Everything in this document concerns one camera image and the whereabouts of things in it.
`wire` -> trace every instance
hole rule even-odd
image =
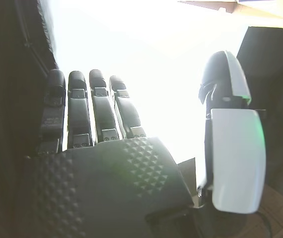
[[[273,238],[272,226],[271,226],[269,219],[263,213],[259,211],[257,211],[255,214],[258,215],[260,218],[262,218],[263,223],[267,229],[267,234],[268,234],[267,238]]]

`bright white surface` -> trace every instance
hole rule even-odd
[[[171,0],[51,0],[56,61],[66,78],[91,69],[125,80],[148,136],[177,163],[203,147],[198,99],[208,57],[235,55],[247,26],[233,15]]]
[[[239,61],[231,52],[225,51],[225,54],[229,64],[233,95],[242,97],[250,103],[251,93]]]
[[[256,111],[212,109],[213,191],[216,209],[254,213],[261,201],[266,151]]]

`black fabric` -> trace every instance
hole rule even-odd
[[[192,205],[157,138],[102,142],[26,161],[16,237],[151,238],[146,217]]]
[[[40,54],[47,67],[55,67],[53,56],[48,57],[50,51],[35,9],[27,15],[33,22],[34,42],[42,49]],[[0,238],[12,234],[22,158],[37,143],[45,85],[45,78],[23,44],[14,1],[0,0]]]
[[[250,27],[238,53],[253,109],[266,109],[267,183],[283,194],[283,29]]]

